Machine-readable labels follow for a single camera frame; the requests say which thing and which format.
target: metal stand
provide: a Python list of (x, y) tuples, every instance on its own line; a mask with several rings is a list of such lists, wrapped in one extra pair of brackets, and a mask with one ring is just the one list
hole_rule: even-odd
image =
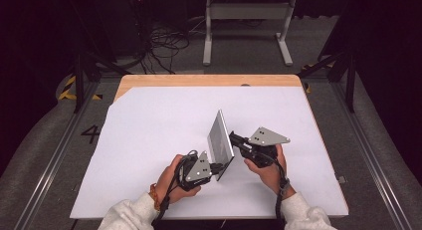
[(324, 66), (334, 62), (331, 70), (329, 70), (327, 78), (330, 82), (337, 83), (340, 81), (341, 77), (348, 70), (347, 73), (347, 82), (346, 82), (346, 93), (345, 93), (345, 102), (347, 104), (348, 110), (351, 113), (354, 113), (353, 109), (353, 91), (354, 91), (354, 80), (355, 80), (355, 68), (354, 68), (354, 59), (352, 53), (339, 53), (332, 55), (324, 60), (316, 63), (312, 67), (300, 72), (297, 74), (299, 78), (305, 78), (306, 76), (320, 70)]
[(283, 30), (276, 33), (277, 42), (285, 60), (286, 66), (293, 64), (291, 55), (286, 45), (286, 35), (288, 33), (292, 14), (295, 9), (296, 0), (290, 0), (289, 3), (211, 3), (207, 0), (206, 4), (206, 37), (204, 48), (203, 65), (211, 65), (212, 48), (212, 19), (283, 19)]
[(105, 67), (115, 71), (118, 74), (131, 75), (130, 72), (126, 71), (119, 66), (107, 61), (106, 59), (91, 53), (91, 52), (82, 52), (77, 54), (75, 57), (75, 76), (76, 76), (76, 85), (77, 85), (77, 105), (75, 107), (74, 113), (76, 114), (81, 106), (84, 104), (84, 71), (90, 82), (99, 82), (102, 77), (99, 72), (96, 63), (100, 63)]

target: wooden table edge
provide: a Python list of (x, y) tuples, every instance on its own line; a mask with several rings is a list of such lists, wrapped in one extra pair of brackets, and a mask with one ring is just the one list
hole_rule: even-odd
[(121, 78), (116, 101), (134, 87), (301, 87), (296, 75), (126, 75)]

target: sleeve cuff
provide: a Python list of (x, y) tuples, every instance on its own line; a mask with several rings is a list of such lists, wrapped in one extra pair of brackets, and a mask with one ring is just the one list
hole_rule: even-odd
[(307, 219), (308, 209), (310, 209), (310, 206), (300, 192), (282, 201), (281, 211), (287, 222)]
[(147, 192), (144, 192), (142, 195), (140, 195), (139, 198), (133, 203), (133, 209), (139, 216), (142, 216), (142, 218), (148, 222), (152, 222), (159, 213), (154, 208), (154, 200)]

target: metal frame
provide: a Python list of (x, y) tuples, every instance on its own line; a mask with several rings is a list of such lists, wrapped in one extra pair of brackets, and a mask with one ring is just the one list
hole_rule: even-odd
[(276, 33), (277, 42), (286, 66), (293, 64), (292, 57), (286, 45), (286, 35), (295, 9), (296, 0), (289, 3), (206, 3), (206, 36), (203, 65), (211, 65), (212, 50), (212, 19), (283, 19), (283, 30)]
[(18, 222), (16, 223), (14, 229), (29, 229), (32, 221), (34, 220), (35, 215), (37, 214), (41, 204), (47, 192), (53, 183), (53, 180), (56, 176), (56, 173), (59, 170), (59, 167), (63, 161), (63, 158), (66, 155), (70, 141), (75, 132), (78, 123), (80, 122), (84, 111), (86, 110), (88, 103), (90, 102), (92, 96), (95, 94), (97, 86), (99, 83), (89, 83), (87, 87), (87, 92), (84, 98), (84, 103), (81, 105), (81, 108), (77, 113), (75, 113), (71, 120), (69, 121), (68, 126), (66, 127), (65, 133), (62, 136), (62, 139), (59, 142), (59, 145), (56, 147), (55, 152), (53, 153), (52, 158), (50, 159), (49, 164), (47, 164), (46, 169), (38, 181), (38, 184), (29, 199), (27, 205), (25, 206), (24, 211), (19, 217)]
[(341, 107), (345, 112), (348, 121), (353, 128), (354, 134), (361, 146), (360, 151), (363, 159), (368, 166), (368, 169), (373, 177), (373, 180), (379, 190), (379, 193), (384, 200), (385, 206), (394, 221), (397, 229), (408, 230), (412, 229), (409, 221), (407, 220), (406, 214), (398, 202), (397, 197), (391, 187), (390, 181), (382, 170), (368, 139), (366, 138), (363, 129), (357, 119), (356, 115), (349, 111), (348, 104), (344, 101), (344, 90), (339, 83), (332, 83), (332, 89), (337, 97), (337, 100), (341, 103)]

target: white rectangular board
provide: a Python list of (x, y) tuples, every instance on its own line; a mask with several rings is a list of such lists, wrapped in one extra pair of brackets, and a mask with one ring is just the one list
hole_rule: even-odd
[(211, 160), (213, 163), (220, 163), (224, 166), (223, 169), (216, 174), (215, 179), (218, 181), (235, 157), (229, 133), (224, 122), (223, 111), (218, 110), (207, 139), (208, 152), (211, 155), (211, 159), (208, 159), (208, 161)]
[[(71, 218), (103, 218), (114, 204), (148, 191), (177, 153), (208, 151), (218, 110), (229, 132), (251, 136), (264, 126), (288, 137), (283, 149), (295, 190), (328, 216), (348, 215), (301, 87), (147, 87), (132, 88), (108, 109)], [(234, 154), (218, 182), (171, 204), (164, 219), (275, 218), (276, 195)]]

